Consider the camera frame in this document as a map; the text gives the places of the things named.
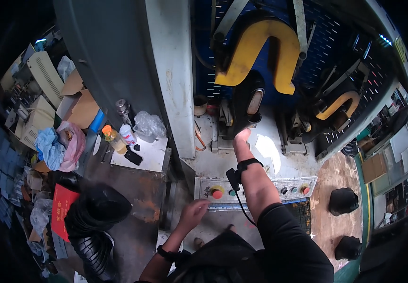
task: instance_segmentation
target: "white bottle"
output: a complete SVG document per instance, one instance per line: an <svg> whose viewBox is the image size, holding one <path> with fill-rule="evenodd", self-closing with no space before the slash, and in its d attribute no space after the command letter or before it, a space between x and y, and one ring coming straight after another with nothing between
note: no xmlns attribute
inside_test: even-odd
<svg viewBox="0 0 408 283"><path fill-rule="evenodd" d="M132 128L130 125L122 125L119 133L128 145L136 144L136 137L133 135Z"/></svg>

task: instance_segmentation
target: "foot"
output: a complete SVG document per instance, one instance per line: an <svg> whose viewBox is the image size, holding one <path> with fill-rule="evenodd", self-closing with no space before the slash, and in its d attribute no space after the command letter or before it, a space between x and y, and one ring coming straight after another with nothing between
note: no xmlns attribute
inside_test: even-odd
<svg viewBox="0 0 408 283"><path fill-rule="evenodd" d="M230 231L232 231L232 232L234 232L234 233L237 234L237 229L236 229L235 226L232 225L232 224L229 224L229 226L226 228L226 230L230 230Z"/></svg>
<svg viewBox="0 0 408 283"><path fill-rule="evenodd" d="M204 241L201 238L195 238L193 241L194 250L198 250L205 245Z"/></svg>

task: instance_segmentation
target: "red button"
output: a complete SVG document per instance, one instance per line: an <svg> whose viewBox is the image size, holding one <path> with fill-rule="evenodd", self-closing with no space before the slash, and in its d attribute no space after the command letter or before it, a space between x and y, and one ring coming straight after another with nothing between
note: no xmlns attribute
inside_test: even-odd
<svg viewBox="0 0 408 283"><path fill-rule="evenodd" d="M223 192L220 191L220 190L214 190L214 191L212 192L212 196L213 196L214 199L217 199L217 200L218 200L219 198L222 198Z"/></svg>

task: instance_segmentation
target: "person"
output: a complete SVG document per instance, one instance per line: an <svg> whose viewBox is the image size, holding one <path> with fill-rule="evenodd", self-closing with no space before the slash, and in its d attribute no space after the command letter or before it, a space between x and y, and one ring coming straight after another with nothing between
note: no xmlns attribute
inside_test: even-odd
<svg viewBox="0 0 408 283"><path fill-rule="evenodd" d="M254 158L246 144L250 134L245 129L233 140L237 162ZM248 165L241 183L264 250L254 250L233 229L226 229L195 253L178 254L182 240L200 223L210 203L195 200L184 207L177 227L162 246L162 255L154 255L137 282L333 282L329 259L281 203L263 167ZM173 261L177 268L168 276Z"/></svg>

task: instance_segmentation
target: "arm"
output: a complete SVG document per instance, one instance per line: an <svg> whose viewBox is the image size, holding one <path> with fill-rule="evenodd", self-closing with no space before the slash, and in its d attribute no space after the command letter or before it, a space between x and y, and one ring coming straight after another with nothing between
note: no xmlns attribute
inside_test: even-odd
<svg viewBox="0 0 408 283"><path fill-rule="evenodd" d="M185 239L185 236L201 222L209 203L208 200L195 200L184 207L177 227L163 244L163 249L166 252L178 252L180 243ZM159 254L155 254L141 273L140 281L162 282L167 277L171 265L172 262L167 261Z"/></svg>
<svg viewBox="0 0 408 283"><path fill-rule="evenodd" d="M237 162L254 158L250 148L246 144L251 134L250 129L244 129L232 142ZM245 190L246 204L250 209L254 222L257 223L263 210L270 204L281 202L280 195L275 185L268 178L263 167L258 164L250 164L241 174L241 183Z"/></svg>
<svg viewBox="0 0 408 283"><path fill-rule="evenodd" d="M254 158L246 144L250 134L251 130L245 129L235 136L233 145L237 162ZM278 190L262 166L258 163L248 165L241 174L241 183L265 247L260 265L266 279L274 282L279 276L292 274L293 280L300 282L333 282L331 262L301 229L287 207L280 203Z"/></svg>

